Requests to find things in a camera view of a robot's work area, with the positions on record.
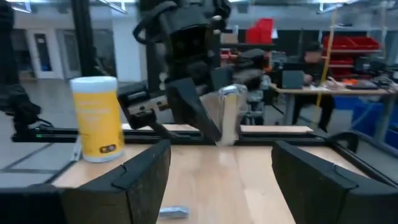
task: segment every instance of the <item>wooden table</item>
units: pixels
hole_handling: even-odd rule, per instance
[[[270,88],[278,93],[283,93],[286,95],[286,109],[283,118],[283,125],[291,125],[293,121],[295,95],[316,95],[321,93],[322,95],[345,95],[345,96],[374,96],[383,95],[386,99],[383,104],[382,116],[377,123],[377,128],[375,131],[375,140],[378,142],[384,142],[386,138],[387,130],[389,127],[390,117],[394,110],[394,105],[396,102],[396,96],[398,90],[349,90],[347,88],[339,88],[338,90],[311,90],[310,87],[304,86],[301,90],[291,90],[277,88],[276,84],[271,84]]]
[[[168,128],[181,129],[178,126]],[[288,128],[274,126],[286,131]],[[257,126],[255,131],[269,128]],[[291,132],[307,132],[294,127]],[[104,164],[78,161],[54,184],[78,187],[117,167],[149,146],[127,145],[122,157]],[[302,147],[318,157],[364,175],[327,147]],[[172,146],[172,160],[162,206],[183,205],[188,218],[160,224],[293,224],[271,167],[271,147]]]

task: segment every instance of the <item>floor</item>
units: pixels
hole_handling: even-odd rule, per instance
[[[61,80],[25,81],[31,100],[43,108],[41,118],[56,127],[76,128],[76,117],[73,110],[72,94],[68,83]],[[313,108],[305,108],[302,116],[312,118]],[[282,115],[273,108],[266,109],[266,124],[280,121]],[[170,121],[170,114],[162,114],[160,120]],[[73,144],[46,143],[13,143],[10,136],[13,128],[10,117],[0,113],[0,187],[25,187],[45,182],[54,173],[69,163],[72,157]],[[330,133],[350,128],[351,112],[335,111],[329,126]],[[359,157],[398,182],[398,160],[389,154],[377,150],[365,143],[361,144]]]

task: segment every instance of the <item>person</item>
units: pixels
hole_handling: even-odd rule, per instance
[[[322,45],[318,42],[313,42],[308,45],[303,53],[299,57],[290,58],[291,62],[303,63],[304,65],[304,85],[319,85],[323,67],[325,66],[325,61],[322,59]],[[328,85],[333,85],[334,80],[332,78],[332,73],[328,69],[326,76],[329,80]],[[308,104],[317,103],[317,94],[312,95],[296,95],[295,97],[295,107],[293,113],[293,124],[296,124],[301,109]],[[322,95],[320,107],[322,109],[321,118],[318,123],[318,127],[327,133],[327,126],[330,122],[331,114],[335,109],[335,101],[331,95]]]
[[[13,116],[17,133],[30,134],[41,125],[41,107],[32,103],[19,82],[18,64],[12,47],[14,10],[9,2],[0,0],[0,88],[5,90],[6,105],[0,108]]]

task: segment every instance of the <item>small metal object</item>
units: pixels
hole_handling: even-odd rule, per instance
[[[172,206],[161,208],[159,218],[187,218],[190,211],[189,208],[183,206]]]

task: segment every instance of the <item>black metal frame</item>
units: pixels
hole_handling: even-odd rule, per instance
[[[208,146],[215,145],[214,142],[203,137],[198,131],[175,131],[180,137],[171,139],[173,145],[197,145],[197,146]],[[155,132],[151,130],[124,130],[124,140],[126,144],[155,144],[158,143],[162,138],[159,137]],[[398,187],[398,182],[392,180],[382,172],[369,165],[356,155],[356,147],[358,141],[368,142],[369,139],[364,138],[360,134],[349,133],[339,134],[333,138],[326,138],[319,136],[315,133],[273,133],[273,132],[243,132],[236,146],[272,146],[275,141],[285,141],[294,146],[312,146],[312,147],[329,147],[330,149],[337,152],[340,156],[352,163],[362,172],[364,172],[370,178],[385,183],[387,185]],[[76,141],[78,136],[77,129],[47,129],[38,131],[36,136],[18,136],[13,135],[12,140],[14,142],[63,142],[73,143]],[[338,143],[338,141],[346,141],[348,147],[344,147]],[[371,142],[375,147],[381,148],[383,146],[377,145],[375,142]],[[66,167],[64,167],[58,174],[53,176],[46,182],[51,182],[65,172],[74,162],[72,161]]]

